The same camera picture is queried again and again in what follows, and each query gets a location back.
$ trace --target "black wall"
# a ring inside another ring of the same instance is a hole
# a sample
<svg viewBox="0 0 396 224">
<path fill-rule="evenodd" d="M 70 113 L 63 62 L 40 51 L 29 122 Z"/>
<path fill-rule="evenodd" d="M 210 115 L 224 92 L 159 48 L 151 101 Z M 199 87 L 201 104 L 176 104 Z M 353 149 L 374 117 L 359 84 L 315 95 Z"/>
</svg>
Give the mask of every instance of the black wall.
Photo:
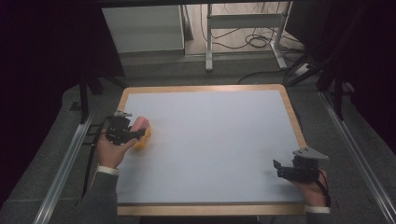
<svg viewBox="0 0 396 224">
<path fill-rule="evenodd" d="M 396 1 L 373 1 L 346 49 L 352 103 L 396 153 Z"/>
<path fill-rule="evenodd" d="M 2 2 L 1 203 L 35 156 L 79 76 L 123 76 L 99 7 Z"/>
</svg>

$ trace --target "gray carpet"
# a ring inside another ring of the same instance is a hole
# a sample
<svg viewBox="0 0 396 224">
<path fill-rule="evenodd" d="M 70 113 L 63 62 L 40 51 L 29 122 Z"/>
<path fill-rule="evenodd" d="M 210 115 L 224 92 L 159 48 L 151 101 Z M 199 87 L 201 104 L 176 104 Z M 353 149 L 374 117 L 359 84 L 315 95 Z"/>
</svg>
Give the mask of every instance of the gray carpet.
<svg viewBox="0 0 396 224">
<path fill-rule="evenodd" d="M 228 85 L 235 84 L 239 78 L 249 73 L 278 70 L 274 58 L 266 54 L 256 59 L 225 59 L 219 56 L 214 61 L 214 71 L 211 73 L 205 71 L 205 63 L 201 59 L 193 59 L 189 62 L 164 63 L 164 61 L 126 64 L 124 66 L 126 77 L 120 80 L 135 87 Z M 259 74 L 244 79 L 242 84 L 281 83 L 282 74 Z M 321 166 L 329 175 L 335 223 L 387 223 L 318 93 L 314 90 L 315 80 L 316 78 L 312 77 L 297 87 L 289 88 L 289 96 L 300 117 L 307 144 L 330 157 L 330 160 L 322 162 Z M 101 81 L 105 86 L 105 92 L 102 95 L 89 96 L 90 102 L 99 101 L 92 124 L 99 123 L 104 116 L 112 114 L 117 109 L 122 95 L 121 88 L 104 79 Z M 33 222 L 78 126 L 80 112 L 70 111 L 72 104 L 78 101 L 77 87 L 64 94 L 63 108 L 46 140 L 17 187 L 3 204 L 0 223 Z M 395 170 L 396 157 L 359 115 L 347 97 L 344 100 L 344 114 L 346 123 L 355 135 L 367 161 L 395 202 L 396 177 L 392 171 Z M 90 137 L 86 138 L 86 142 L 91 140 Z M 90 147 L 87 146 L 81 147 L 50 223 L 72 223 L 72 211 L 81 196 L 89 149 Z M 304 223 L 304 216 L 280 216 L 274 220 L 272 217 L 261 217 L 260 221 Z M 138 217 L 119 217 L 119 223 L 137 222 Z"/>
</svg>

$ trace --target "sleeve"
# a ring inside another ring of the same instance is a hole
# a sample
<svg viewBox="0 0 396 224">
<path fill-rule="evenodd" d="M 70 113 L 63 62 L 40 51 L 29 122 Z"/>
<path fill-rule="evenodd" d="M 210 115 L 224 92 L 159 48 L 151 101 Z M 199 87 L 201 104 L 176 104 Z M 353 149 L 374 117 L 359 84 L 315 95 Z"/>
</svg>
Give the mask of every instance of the sleeve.
<svg viewBox="0 0 396 224">
<path fill-rule="evenodd" d="M 97 172 L 90 190 L 77 208 L 78 224 L 117 223 L 116 186 L 119 177 Z"/>
<path fill-rule="evenodd" d="M 333 224 L 332 214 L 328 207 L 309 207 L 305 208 L 306 224 Z"/>
</svg>

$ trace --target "pink object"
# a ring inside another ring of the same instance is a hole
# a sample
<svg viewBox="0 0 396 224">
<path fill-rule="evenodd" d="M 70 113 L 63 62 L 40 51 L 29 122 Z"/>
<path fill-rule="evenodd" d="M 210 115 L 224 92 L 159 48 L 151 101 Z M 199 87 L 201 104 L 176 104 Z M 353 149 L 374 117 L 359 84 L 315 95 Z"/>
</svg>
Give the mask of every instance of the pink object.
<svg viewBox="0 0 396 224">
<path fill-rule="evenodd" d="M 149 120 L 145 117 L 139 116 L 137 117 L 134 125 L 131 127 L 131 132 L 136 132 L 140 129 L 147 129 L 149 127 Z"/>
</svg>

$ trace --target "yellow object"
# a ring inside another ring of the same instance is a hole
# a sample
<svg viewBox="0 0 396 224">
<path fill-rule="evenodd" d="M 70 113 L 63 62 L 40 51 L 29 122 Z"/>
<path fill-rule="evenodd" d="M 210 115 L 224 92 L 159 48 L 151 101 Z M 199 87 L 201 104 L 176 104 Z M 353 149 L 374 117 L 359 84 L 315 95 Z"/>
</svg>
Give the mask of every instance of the yellow object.
<svg viewBox="0 0 396 224">
<path fill-rule="evenodd" d="M 136 149 L 143 149 L 146 146 L 146 142 L 149 139 L 149 136 L 151 135 L 151 126 L 149 125 L 146 129 L 145 135 L 140 138 L 140 140 L 134 144 L 134 148 Z"/>
</svg>

